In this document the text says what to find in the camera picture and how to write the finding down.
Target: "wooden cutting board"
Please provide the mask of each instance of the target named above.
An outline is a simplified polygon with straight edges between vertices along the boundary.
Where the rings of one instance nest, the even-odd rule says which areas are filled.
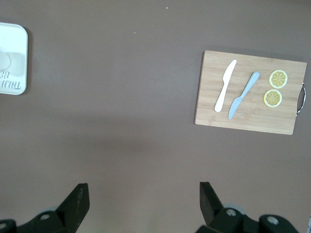
[[[232,60],[233,70],[221,112],[214,110],[223,87],[223,75]],[[242,54],[205,51],[195,115],[195,124],[267,133],[293,134],[297,102],[306,71],[306,63]],[[263,101],[264,94],[274,89],[269,84],[270,74],[284,70],[288,80],[283,88],[282,102],[269,108]],[[260,73],[259,79],[247,93],[233,118],[228,113],[234,98],[241,95],[251,74]]]

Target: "lemon slice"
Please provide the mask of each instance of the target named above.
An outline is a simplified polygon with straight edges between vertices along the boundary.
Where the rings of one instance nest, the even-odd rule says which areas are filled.
[[[275,89],[269,90],[264,94],[263,101],[270,108],[278,107],[282,102],[282,94]]]
[[[287,83],[287,74],[284,70],[275,70],[269,78],[269,83],[273,88],[280,89]]]

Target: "white plastic knife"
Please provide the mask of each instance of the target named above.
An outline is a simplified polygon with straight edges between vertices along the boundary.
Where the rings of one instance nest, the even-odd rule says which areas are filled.
[[[235,111],[237,110],[238,106],[246,96],[247,92],[252,88],[252,86],[255,84],[257,79],[259,78],[260,73],[258,71],[255,71],[252,76],[249,78],[248,83],[246,84],[242,94],[235,98],[231,104],[230,110],[229,110],[229,116],[228,119],[232,119],[233,115],[235,114]]]
[[[227,67],[227,69],[225,70],[225,73],[224,73],[224,76],[223,76],[223,82],[224,82],[224,85],[223,85],[223,88],[219,94],[219,97],[217,99],[217,102],[215,104],[215,108],[214,110],[218,113],[222,110],[223,108],[223,105],[224,105],[224,100],[225,100],[225,93],[227,91],[227,88],[228,88],[228,84],[229,84],[229,81],[230,81],[230,78],[231,78],[231,75],[232,75],[232,72],[233,72],[233,69],[235,67],[237,63],[237,60],[233,60]]]

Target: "white plastic container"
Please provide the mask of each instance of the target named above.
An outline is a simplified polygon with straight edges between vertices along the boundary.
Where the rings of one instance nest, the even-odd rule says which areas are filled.
[[[10,23],[0,23],[0,93],[20,95],[27,87],[28,34]]]

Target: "metal handle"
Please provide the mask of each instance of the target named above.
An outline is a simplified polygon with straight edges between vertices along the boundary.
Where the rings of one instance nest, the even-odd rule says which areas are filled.
[[[301,91],[303,92],[303,99],[302,99],[302,103],[300,108],[297,110],[297,114],[296,116],[300,113],[301,109],[303,108],[303,106],[305,105],[305,101],[306,101],[306,89],[305,89],[305,83],[302,83],[302,88]]]

